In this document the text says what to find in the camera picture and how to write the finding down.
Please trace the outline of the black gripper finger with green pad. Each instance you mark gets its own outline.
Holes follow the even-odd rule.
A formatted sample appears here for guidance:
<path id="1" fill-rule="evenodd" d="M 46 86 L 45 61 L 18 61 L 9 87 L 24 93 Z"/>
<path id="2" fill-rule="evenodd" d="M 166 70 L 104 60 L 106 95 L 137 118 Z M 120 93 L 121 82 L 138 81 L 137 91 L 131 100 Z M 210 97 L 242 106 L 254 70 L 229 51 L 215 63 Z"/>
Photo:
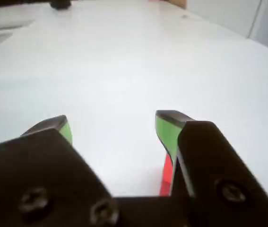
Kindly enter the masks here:
<path id="1" fill-rule="evenodd" d="M 64 115 L 0 143 L 0 227 L 111 227 L 116 201 L 75 151 Z"/>
<path id="2" fill-rule="evenodd" d="M 158 110 L 166 150 L 161 195 L 184 197 L 190 227 L 268 227 L 268 195 L 210 121 Z"/>

